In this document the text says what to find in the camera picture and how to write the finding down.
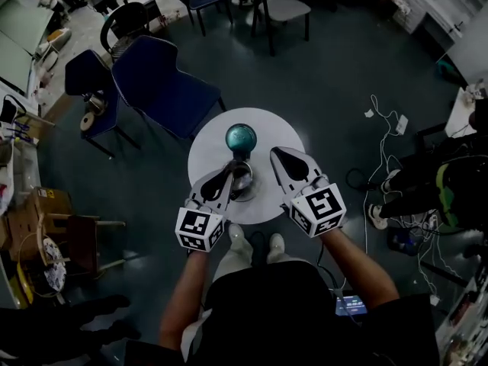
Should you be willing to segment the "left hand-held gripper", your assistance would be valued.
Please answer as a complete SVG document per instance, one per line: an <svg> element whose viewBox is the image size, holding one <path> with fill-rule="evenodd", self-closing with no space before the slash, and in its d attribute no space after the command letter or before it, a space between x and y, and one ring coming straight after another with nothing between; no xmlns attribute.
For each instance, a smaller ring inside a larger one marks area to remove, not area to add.
<svg viewBox="0 0 488 366"><path fill-rule="evenodd" d="M224 167L200 178L179 209L175 235L181 247L210 251L222 236L233 185L233 174Z"/></svg>

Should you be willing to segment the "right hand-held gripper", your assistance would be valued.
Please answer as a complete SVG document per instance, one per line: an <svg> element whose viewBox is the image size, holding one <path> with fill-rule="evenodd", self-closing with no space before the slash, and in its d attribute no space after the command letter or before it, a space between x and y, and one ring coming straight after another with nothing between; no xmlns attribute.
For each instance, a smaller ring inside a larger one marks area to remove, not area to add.
<svg viewBox="0 0 488 366"><path fill-rule="evenodd" d="M282 208L308 237L320 236L340 225L346 206L339 188L311 156L276 146L271 149L270 161L284 192Z"/></svg>

